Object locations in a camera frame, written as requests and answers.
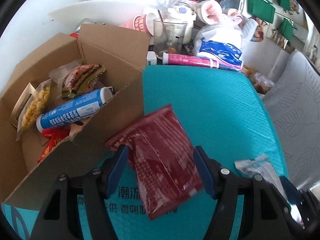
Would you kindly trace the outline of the grey leaf pattern cushion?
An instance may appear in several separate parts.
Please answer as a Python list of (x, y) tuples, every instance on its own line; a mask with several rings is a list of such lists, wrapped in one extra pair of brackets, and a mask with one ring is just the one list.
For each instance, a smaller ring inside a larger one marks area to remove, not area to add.
[(319, 74), (294, 51), (263, 97), (285, 155), (289, 180), (299, 189), (319, 182)]

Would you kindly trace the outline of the clear bag yellow popcorn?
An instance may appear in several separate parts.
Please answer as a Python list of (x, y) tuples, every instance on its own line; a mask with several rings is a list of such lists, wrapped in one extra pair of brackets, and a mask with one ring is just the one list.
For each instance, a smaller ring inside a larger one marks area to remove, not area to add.
[(21, 135), (31, 128), (43, 113), (50, 97), (51, 85), (51, 79), (43, 81), (31, 94), (18, 119), (16, 141), (20, 140)]

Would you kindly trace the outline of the dark red snack packet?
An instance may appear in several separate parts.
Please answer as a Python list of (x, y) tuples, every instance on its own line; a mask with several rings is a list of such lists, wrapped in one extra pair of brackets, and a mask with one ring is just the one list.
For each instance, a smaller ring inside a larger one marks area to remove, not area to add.
[(105, 145), (112, 151), (121, 145), (128, 147), (140, 200), (151, 220), (203, 188), (193, 160), (194, 148), (171, 105), (143, 116)]

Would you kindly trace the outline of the small kraft window box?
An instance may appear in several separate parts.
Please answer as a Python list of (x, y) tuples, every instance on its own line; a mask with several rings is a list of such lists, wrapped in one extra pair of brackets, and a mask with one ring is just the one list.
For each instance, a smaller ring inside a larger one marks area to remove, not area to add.
[(35, 84), (30, 82), (27, 84), (24, 91), (18, 98), (9, 118), (9, 121), (15, 128), (18, 127), (18, 120), (23, 108), (25, 107), (26, 103), (32, 96), (33, 92), (35, 92), (35, 90), (36, 90)]

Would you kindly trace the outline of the colourful patterned bag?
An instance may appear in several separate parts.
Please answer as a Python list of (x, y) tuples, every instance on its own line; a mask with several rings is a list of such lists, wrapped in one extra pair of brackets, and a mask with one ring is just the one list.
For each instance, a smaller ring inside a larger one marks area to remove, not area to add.
[(261, 42), (264, 39), (263, 22), (259, 22), (258, 26), (251, 38), (252, 42)]

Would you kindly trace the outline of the brown cardboard box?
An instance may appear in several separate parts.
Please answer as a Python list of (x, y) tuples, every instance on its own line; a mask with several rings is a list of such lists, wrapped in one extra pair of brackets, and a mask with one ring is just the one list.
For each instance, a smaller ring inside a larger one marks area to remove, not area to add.
[[(142, 31), (84, 24), (78, 38), (57, 34), (16, 66), (1, 97), (1, 202), (39, 210), (59, 175), (88, 172), (106, 155), (105, 141), (143, 115), (149, 39)], [(18, 135), (13, 110), (27, 85), (44, 84), (76, 60), (77, 74), (104, 70), (95, 89), (64, 99), (52, 85), (44, 113)]]

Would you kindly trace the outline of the red candy wrapper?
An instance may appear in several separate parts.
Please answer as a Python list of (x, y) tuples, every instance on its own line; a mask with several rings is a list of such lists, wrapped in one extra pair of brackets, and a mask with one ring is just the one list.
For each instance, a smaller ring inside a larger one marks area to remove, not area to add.
[(37, 163), (40, 163), (56, 146), (69, 136), (70, 129), (65, 128), (48, 128), (42, 131), (42, 135), (48, 139), (46, 147), (44, 148)]

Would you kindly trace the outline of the white jar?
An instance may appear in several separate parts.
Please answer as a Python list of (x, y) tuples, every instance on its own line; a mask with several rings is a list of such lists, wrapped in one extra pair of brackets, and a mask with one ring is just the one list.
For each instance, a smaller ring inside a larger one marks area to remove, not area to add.
[(187, 4), (171, 5), (167, 9), (167, 18), (177, 21), (186, 22), (185, 35), (183, 39), (183, 45), (188, 44), (191, 40), (191, 35), (196, 20), (196, 13)]

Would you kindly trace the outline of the red brown star snack packet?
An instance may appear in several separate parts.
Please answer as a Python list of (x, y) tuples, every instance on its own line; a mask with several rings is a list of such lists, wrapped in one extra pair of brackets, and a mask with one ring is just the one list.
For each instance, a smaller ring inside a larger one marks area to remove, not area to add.
[(100, 64), (85, 64), (71, 70), (62, 82), (61, 97), (74, 99), (95, 88), (99, 76), (106, 72)]

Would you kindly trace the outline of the silver foil snack packet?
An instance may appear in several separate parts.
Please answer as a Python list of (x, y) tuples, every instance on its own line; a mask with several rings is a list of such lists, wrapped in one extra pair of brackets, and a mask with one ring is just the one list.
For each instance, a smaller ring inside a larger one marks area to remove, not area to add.
[(266, 154), (259, 155), (254, 159), (237, 160), (234, 165), (244, 177), (251, 178), (256, 174), (261, 175), (266, 182), (273, 184), (281, 195), (288, 200), (280, 177)]

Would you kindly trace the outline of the blue white tube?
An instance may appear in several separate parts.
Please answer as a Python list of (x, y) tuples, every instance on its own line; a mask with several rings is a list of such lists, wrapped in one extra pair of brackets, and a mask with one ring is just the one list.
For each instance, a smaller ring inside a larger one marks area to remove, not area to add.
[(44, 129), (58, 128), (89, 118), (108, 103), (112, 97), (113, 94), (109, 88), (96, 89), (41, 114), (36, 120), (36, 127), (42, 132)]

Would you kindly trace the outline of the pink tablet tube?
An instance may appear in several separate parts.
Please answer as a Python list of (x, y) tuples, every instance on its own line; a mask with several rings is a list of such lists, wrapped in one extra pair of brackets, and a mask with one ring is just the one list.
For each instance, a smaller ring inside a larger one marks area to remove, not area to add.
[(228, 63), (226, 60), (222, 60), (217, 56), (213, 56), (212, 59), (209, 59), (189, 55), (163, 53), (162, 63), (164, 65), (204, 67), (238, 72), (242, 70), (242, 63)]

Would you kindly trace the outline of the teal bubble mailer mat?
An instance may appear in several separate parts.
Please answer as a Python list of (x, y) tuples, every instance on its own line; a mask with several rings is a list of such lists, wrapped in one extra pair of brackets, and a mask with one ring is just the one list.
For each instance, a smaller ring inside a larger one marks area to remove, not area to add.
[(66, 173), (78, 176), (107, 157), (105, 141), (143, 114), (172, 105), (194, 146), (224, 167), (268, 155), (279, 175), (287, 175), (284, 154), (273, 122), (255, 89), (243, 74), (225, 70), (148, 66), (116, 73), (122, 91), (80, 132), (62, 142), (43, 162), (44, 139), (32, 128), (21, 141), (9, 115), (25, 86), (49, 77), (50, 67), (15, 70), (1, 100), (1, 202), (8, 220), (21, 216), (20, 235), (29, 233), (54, 180)]

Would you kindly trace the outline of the clear glass cup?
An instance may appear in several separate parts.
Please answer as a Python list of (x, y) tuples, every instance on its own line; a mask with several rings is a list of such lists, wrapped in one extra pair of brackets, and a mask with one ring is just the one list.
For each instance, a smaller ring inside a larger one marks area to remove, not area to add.
[(174, 19), (160, 18), (153, 20), (153, 51), (158, 59), (163, 59), (163, 54), (179, 54), (187, 28), (187, 22)]

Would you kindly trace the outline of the blue white plastic bag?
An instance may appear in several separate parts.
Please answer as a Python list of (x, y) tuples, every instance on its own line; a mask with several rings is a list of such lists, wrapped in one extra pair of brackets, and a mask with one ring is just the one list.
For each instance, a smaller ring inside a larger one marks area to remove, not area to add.
[(193, 45), (193, 55), (212, 59), (227, 68), (240, 71), (243, 62), (240, 57), (242, 31), (238, 27), (223, 25), (208, 25), (196, 35)]

